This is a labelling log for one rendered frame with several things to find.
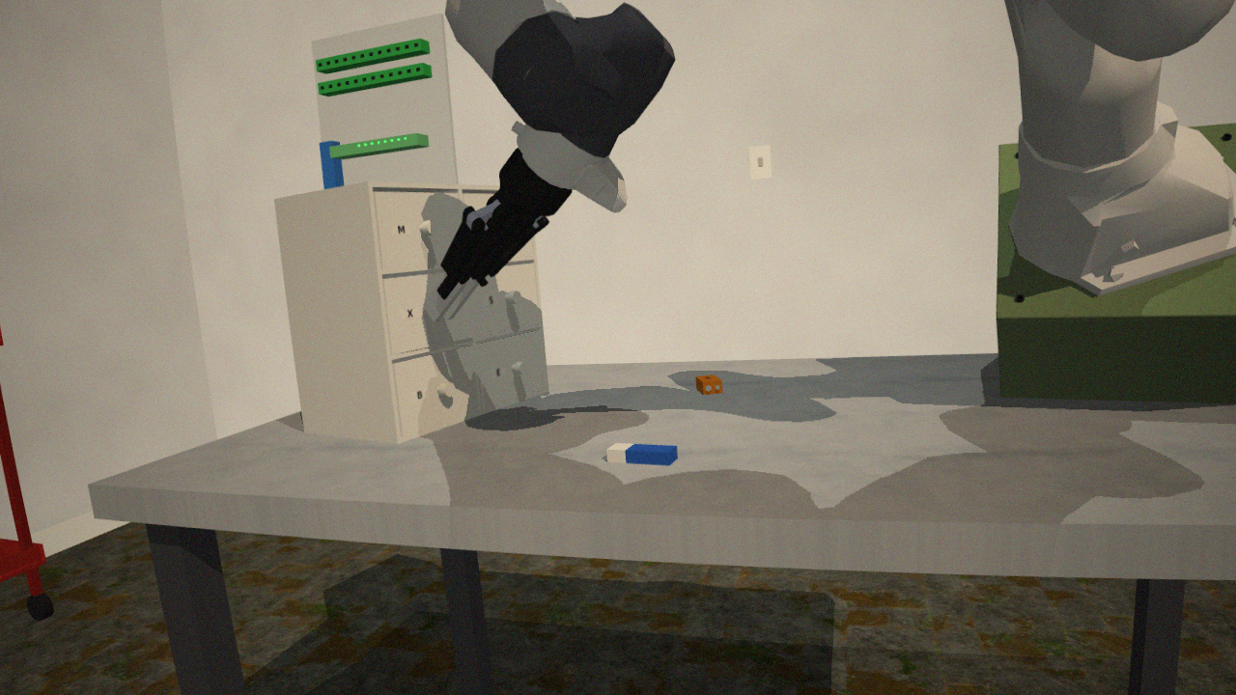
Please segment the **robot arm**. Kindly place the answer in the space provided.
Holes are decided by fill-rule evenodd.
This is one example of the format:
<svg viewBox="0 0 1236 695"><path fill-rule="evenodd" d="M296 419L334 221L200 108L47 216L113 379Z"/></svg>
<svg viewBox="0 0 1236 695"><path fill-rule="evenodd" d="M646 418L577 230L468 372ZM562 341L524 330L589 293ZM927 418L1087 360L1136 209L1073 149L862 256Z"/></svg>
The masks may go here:
<svg viewBox="0 0 1236 695"><path fill-rule="evenodd" d="M1005 0L1023 101L1009 223L1021 257L1104 296L1236 254L1234 171L1157 101L1163 57L1234 2ZM560 0L447 0L445 14L527 122L512 131L535 176L624 209L612 147L675 62L650 19L627 2L574 19Z"/></svg>

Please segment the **blue and white eraser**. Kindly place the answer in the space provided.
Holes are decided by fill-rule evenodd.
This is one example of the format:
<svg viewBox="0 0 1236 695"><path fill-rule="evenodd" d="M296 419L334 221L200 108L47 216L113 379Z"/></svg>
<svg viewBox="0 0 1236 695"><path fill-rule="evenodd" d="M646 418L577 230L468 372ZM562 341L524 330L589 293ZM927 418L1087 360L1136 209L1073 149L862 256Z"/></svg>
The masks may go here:
<svg viewBox="0 0 1236 695"><path fill-rule="evenodd" d="M606 449L606 463L653 463L670 465L677 460L677 446L616 443Z"/></svg>

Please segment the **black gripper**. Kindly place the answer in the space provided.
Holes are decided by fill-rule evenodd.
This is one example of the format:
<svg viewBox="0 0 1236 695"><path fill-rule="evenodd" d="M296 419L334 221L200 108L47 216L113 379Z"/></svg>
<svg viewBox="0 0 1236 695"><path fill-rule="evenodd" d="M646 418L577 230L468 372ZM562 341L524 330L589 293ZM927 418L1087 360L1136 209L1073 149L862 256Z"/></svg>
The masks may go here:
<svg viewBox="0 0 1236 695"><path fill-rule="evenodd" d="M477 286L489 283L486 276L497 275L574 194L535 176L522 160L520 147L501 168L499 181L499 190L486 207L464 210L464 223L441 263L447 275L423 304L433 322L441 320L445 313L447 320L456 317Z"/></svg>

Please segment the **cream small chest of drawers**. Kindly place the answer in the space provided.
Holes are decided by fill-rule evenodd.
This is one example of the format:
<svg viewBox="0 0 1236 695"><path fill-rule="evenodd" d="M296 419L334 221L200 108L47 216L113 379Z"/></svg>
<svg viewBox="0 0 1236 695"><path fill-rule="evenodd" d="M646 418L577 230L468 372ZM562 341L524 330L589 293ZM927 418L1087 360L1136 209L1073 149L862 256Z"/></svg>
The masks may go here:
<svg viewBox="0 0 1236 695"><path fill-rule="evenodd" d="M440 263L382 270L375 192L459 193L461 220L464 193L494 194L499 188L501 185L365 181L274 199L274 221L290 314L297 393L304 432L399 444L548 392L535 235L531 237L533 256L512 257L508 263L534 263L539 322L476 336L471 294L468 319L472 338L391 352L382 276L444 270ZM545 390L483 409L477 343L522 330L543 333ZM454 345L473 345L480 412L400 438L392 360Z"/></svg>

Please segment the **orange rectangular block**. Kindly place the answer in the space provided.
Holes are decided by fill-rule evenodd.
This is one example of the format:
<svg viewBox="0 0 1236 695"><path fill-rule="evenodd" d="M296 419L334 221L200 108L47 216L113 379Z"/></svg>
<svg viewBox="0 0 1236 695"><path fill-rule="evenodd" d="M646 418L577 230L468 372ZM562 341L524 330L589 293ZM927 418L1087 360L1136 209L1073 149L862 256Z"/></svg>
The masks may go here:
<svg viewBox="0 0 1236 695"><path fill-rule="evenodd" d="M716 375L697 375L696 390L703 394L722 393L722 378Z"/></svg>

